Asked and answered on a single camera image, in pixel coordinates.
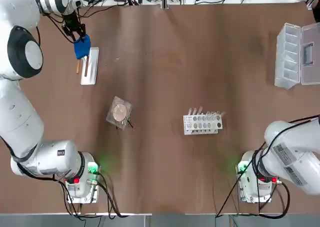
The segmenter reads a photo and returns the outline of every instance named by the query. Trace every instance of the sticker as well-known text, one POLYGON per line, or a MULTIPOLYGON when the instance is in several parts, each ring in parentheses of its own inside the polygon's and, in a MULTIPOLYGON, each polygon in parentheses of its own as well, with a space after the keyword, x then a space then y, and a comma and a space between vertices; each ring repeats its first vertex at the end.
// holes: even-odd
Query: sticker
POLYGON ((292 154, 292 152, 285 146, 284 143, 280 143, 272 148, 273 151, 278 155, 280 160, 285 166, 290 165, 292 162, 295 162, 297 159, 292 154))
POLYGON ((294 166, 285 167, 284 169, 290 175, 292 182, 297 186, 304 186, 305 184, 307 184, 305 179, 301 176, 301 174, 296 170, 294 166))
POLYGON ((49 168, 49 169, 42 170, 40 172, 43 175, 54 175, 58 172, 58 169, 57 168, 49 168))
POLYGON ((65 150, 64 149, 58 149, 57 155, 58 156, 64 156, 65 155, 65 150))
POLYGON ((270 184, 270 183, 268 183, 268 184, 258 183, 258 186, 259 186, 259 190, 261 190, 261 191, 267 191, 267 190, 270 189, 271 184, 270 184))

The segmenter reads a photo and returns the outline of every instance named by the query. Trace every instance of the green indicator light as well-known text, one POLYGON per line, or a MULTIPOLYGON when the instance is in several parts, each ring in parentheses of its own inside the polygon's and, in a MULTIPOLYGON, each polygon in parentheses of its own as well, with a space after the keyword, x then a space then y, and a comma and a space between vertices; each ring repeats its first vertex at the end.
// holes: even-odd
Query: green indicator light
POLYGON ((88 173, 89 174, 97 174, 99 172, 99 166, 95 162, 88 163, 88 173))

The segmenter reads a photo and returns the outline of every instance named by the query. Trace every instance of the wooden stick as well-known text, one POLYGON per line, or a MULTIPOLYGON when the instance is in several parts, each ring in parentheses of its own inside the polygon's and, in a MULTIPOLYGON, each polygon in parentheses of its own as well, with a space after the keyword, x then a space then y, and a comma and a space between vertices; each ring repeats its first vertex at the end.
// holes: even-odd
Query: wooden stick
POLYGON ((88 65, 89 65, 89 55, 87 55, 87 57, 86 57, 84 77, 87 77, 87 74, 88 74, 88 65))
POLYGON ((76 74, 79 74, 80 64, 81 64, 81 59, 78 59, 78 62, 77 62, 77 65, 76 65, 76 74))

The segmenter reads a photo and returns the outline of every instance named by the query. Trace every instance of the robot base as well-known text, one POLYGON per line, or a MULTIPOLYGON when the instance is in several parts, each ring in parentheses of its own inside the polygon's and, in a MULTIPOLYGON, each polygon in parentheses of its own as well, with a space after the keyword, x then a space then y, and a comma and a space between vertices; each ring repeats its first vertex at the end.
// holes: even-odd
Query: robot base
MULTIPOLYGON (((65 185, 70 193, 72 203, 74 204, 90 204, 98 201, 99 186, 94 183, 99 182, 99 175, 94 174, 100 172, 100 167, 95 163, 94 158, 87 152, 82 153, 84 156, 84 170, 78 183, 65 185)), ((67 202, 71 204, 71 200, 67 197, 67 202)))
MULTIPOLYGON (((240 168, 242 166, 247 165, 249 162, 248 161, 241 161, 238 165, 235 166, 235 172, 238 173, 240 168)), ((236 180, 240 177, 240 174, 235 175, 236 180)), ((250 187, 248 185, 248 172, 246 171, 242 177, 240 178, 238 185, 237 185, 237 194, 240 202, 246 202, 246 203, 258 203, 258 197, 257 196, 252 196, 250 195, 250 187)), ((260 203, 265 203, 265 202, 271 202, 270 194, 265 195, 260 197, 260 203)))
MULTIPOLYGON (((249 165, 254 152, 253 151, 247 151, 242 156, 241 161, 236 165, 235 170, 236 173, 243 172, 246 167, 249 165)), ((236 174, 236 178, 238 179, 241 174, 236 174)), ((272 189, 272 182, 264 182, 264 180, 257 180, 257 176, 253 170, 253 165, 250 164, 250 166, 246 169, 244 174, 241 176, 241 178, 238 181, 238 195, 241 202, 247 202, 247 203, 257 203, 260 201, 260 203, 265 203, 267 201, 271 201, 270 194, 272 189)))

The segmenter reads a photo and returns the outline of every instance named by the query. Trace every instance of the table surface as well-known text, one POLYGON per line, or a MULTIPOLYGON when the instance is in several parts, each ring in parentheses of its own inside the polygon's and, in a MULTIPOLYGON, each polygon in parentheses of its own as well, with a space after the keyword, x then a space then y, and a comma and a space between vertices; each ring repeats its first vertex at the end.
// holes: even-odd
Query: table surface
MULTIPOLYGON (((122 213, 216 213, 235 164, 261 145, 269 123, 319 112, 319 85, 274 86, 279 31, 285 22, 314 22, 303 3, 115 7, 84 22, 100 48, 96 85, 80 85, 73 45, 45 17, 43 70, 20 84, 44 122, 43 138, 90 152, 122 213), (106 122, 114 96, 132 103, 133 130, 106 122), (219 134, 184 136, 183 115, 199 106, 226 113, 219 134)), ((65 212, 57 183, 14 175, 3 143, 0 158, 0 213, 65 212)), ((290 213, 319 212, 320 196, 289 188, 290 213)), ((83 211, 107 212, 104 193, 83 211)), ((237 211, 257 207, 238 208, 233 192, 223 213, 237 211)), ((281 212, 279 197, 264 211, 281 212)))

